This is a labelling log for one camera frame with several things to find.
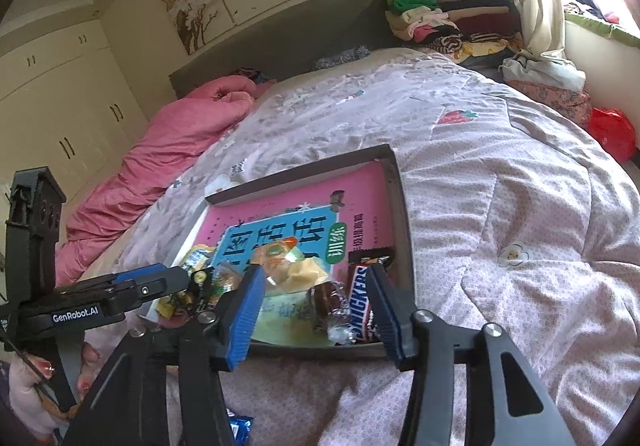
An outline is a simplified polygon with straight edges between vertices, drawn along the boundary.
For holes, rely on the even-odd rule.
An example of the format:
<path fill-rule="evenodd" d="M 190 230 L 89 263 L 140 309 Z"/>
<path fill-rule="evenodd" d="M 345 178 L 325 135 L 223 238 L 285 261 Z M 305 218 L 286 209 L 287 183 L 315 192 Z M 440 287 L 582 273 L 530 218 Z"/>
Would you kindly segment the Snickers chocolate bar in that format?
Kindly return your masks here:
<path fill-rule="evenodd" d="M 368 296 L 367 270 L 372 264 L 387 268 L 393 263 L 392 247 L 356 250 L 348 255 L 347 299 L 349 328 L 356 342 L 370 343 L 378 340 L 374 331 L 373 311 Z"/>

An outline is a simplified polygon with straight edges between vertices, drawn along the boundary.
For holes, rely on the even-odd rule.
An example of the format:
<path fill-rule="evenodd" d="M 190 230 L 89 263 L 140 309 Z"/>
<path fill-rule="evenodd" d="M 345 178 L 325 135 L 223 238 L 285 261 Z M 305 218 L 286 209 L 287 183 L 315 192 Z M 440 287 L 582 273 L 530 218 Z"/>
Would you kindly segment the pink and blue book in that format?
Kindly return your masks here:
<path fill-rule="evenodd" d="M 216 264 L 243 269 L 258 245 L 295 237 L 299 250 L 342 279 L 350 252 L 395 243 L 387 186 L 383 165 L 372 161 L 262 198 L 212 205 L 194 242 L 216 247 Z"/>

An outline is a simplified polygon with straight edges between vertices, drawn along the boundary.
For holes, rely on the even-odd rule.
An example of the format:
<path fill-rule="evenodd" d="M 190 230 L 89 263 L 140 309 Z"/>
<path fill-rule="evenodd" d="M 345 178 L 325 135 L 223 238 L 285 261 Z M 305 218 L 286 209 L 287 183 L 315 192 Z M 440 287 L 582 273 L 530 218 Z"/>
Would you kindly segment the pink blanket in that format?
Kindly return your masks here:
<path fill-rule="evenodd" d="M 77 281 L 200 155 L 244 120 L 275 83 L 228 75 L 163 106 L 122 158 L 117 173 L 101 181 L 67 216 L 66 241 L 55 252 L 55 284 Z"/>

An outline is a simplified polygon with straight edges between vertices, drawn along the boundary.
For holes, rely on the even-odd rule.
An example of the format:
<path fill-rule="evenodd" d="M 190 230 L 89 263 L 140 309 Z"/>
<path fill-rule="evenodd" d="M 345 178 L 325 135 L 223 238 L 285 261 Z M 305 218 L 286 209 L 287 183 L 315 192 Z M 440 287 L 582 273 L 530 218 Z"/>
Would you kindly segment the light green pastry pack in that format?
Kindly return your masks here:
<path fill-rule="evenodd" d="M 311 287 L 330 279 L 326 264 L 316 257 L 288 264 L 281 280 L 268 279 L 252 339 L 281 348 L 329 348 L 333 343 L 326 331 L 314 331 L 307 293 Z"/>

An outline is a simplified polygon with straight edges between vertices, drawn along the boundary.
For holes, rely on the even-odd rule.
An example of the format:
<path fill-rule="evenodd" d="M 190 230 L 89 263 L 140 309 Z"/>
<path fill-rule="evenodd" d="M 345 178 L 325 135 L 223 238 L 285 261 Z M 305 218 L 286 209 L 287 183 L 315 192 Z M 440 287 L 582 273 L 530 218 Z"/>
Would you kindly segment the blue snack pack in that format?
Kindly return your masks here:
<path fill-rule="evenodd" d="M 227 408 L 227 416 L 236 446 L 247 446 L 250 444 L 250 431 L 252 430 L 254 418 L 237 414 Z"/>

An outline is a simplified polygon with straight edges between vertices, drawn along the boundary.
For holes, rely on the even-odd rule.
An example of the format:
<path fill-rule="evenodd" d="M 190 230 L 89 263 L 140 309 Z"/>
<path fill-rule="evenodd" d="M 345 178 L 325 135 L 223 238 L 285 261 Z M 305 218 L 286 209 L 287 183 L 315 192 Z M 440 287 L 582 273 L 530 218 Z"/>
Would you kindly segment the red plastic bag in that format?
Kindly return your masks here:
<path fill-rule="evenodd" d="M 588 133 L 620 164 L 628 162 L 637 152 L 634 125 L 620 110 L 594 108 Z"/>

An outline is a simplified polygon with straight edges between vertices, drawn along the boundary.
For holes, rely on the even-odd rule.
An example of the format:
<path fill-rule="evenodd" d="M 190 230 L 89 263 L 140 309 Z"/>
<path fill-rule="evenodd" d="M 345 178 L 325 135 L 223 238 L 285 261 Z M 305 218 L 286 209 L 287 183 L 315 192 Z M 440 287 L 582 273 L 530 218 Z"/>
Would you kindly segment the small dark roll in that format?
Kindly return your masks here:
<path fill-rule="evenodd" d="M 307 291 L 311 327 L 337 345 L 356 342 L 355 330 L 350 325 L 349 302 L 341 282 L 324 281 Z"/>

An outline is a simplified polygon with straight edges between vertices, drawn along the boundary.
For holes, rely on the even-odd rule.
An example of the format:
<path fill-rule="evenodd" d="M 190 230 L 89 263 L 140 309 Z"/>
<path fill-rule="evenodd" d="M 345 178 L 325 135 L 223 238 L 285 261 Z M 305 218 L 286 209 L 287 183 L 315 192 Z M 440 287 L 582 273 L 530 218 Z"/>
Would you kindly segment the dark shallow cardboard box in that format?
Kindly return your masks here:
<path fill-rule="evenodd" d="M 390 280 L 413 293 L 408 213 L 392 147 L 340 154 L 201 198 L 170 240 L 164 263 L 176 266 L 191 247 L 206 244 L 215 264 L 243 270 L 255 247 L 287 237 L 341 282 L 350 253 L 389 247 Z"/>

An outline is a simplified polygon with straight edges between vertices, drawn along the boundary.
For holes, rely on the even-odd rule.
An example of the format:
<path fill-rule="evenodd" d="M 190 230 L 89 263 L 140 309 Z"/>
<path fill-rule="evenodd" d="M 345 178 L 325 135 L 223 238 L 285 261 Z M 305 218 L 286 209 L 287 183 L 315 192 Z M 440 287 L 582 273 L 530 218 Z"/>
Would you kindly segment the black cartoon snack pack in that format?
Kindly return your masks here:
<path fill-rule="evenodd" d="M 161 297 L 155 311 L 167 320 L 192 317 L 217 303 L 213 267 L 191 273 L 186 290 Z"/>

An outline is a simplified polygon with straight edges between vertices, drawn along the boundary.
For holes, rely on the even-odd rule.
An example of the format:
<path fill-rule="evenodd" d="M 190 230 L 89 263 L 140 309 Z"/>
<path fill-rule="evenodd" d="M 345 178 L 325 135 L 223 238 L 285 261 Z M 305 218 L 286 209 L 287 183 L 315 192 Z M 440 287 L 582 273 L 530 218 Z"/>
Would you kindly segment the cream wardrobe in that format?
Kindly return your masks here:
<path fill-rule="evenodd" d="M 72 199 L 112 171 L 145 131 L 98 21 L 61 28 L 1 57 L 1 181 L 47 166 Z"/>

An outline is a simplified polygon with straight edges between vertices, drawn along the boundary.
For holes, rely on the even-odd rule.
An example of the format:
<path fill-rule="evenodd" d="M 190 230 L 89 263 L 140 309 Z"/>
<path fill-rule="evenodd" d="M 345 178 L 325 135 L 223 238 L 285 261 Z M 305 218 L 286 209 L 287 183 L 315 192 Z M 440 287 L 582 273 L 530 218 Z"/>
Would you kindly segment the dark grey headboard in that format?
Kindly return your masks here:
<path fill-rule="evenodd" d="M 181 98 L 238 68 L 287 80 L 349 49 L 392 47 L 385 10 L 386 0 L 306 0 L 206 48 L 169 75 L 171 87 Z"/>

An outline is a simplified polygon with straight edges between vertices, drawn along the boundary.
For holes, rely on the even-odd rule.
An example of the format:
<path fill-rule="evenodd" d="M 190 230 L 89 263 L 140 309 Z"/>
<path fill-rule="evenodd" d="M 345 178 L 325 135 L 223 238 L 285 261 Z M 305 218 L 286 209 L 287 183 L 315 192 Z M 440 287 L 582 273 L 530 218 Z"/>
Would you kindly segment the floral mauve quilt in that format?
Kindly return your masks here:
<path fill-rule="evenodd" d="M 92 266 L 169 261 L 216 186 L 393 148 L 416 304 L 500 323 L 574 440 L 601 445 L 639 388 L 639 193 L 582 128 L 446 58 L 382 50 L 286 80 Z"/>

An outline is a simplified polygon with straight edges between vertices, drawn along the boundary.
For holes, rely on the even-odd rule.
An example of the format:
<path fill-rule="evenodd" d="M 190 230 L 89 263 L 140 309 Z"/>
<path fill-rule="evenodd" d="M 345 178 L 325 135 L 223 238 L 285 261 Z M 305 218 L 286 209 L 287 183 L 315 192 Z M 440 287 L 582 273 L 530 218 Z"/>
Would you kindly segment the clear pack brown rice cakes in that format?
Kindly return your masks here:
<path fill-rule="evenodd" d="M 215 304 L 221 296 L 238 288 L 243 276 L 244 273 L 230 262 L 220 262 L 212 273 L 212 295 L 209 302 Z"/>

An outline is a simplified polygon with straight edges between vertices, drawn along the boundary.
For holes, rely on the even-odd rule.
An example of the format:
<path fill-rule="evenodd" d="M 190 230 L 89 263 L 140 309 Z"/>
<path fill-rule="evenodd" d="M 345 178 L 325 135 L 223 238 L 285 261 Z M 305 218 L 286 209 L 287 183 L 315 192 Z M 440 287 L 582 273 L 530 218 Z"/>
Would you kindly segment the yellow Alpenliebe candy pack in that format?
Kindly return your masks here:
<path fill-rule="evenodd" d="M 188 275 L 207 268 L 215 255 L 216 247 L 207 244 L 195 244 L 181 258 L 179 267 Z"/>

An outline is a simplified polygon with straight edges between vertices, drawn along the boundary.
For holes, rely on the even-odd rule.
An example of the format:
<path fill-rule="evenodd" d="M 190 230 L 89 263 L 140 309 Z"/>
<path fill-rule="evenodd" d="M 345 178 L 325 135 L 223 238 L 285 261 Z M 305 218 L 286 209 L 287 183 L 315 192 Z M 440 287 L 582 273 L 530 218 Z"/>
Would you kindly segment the orange bread pack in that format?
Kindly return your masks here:
<path fill-rule="evenodd" d="M 288 279 L 290 267 L 305 258 L 297 244 L 298 240 L 295 237 L 286 237 L 258 245 L 250 257 L 250 265 L 262 267 L 267 282 L 276 288 Z"/>

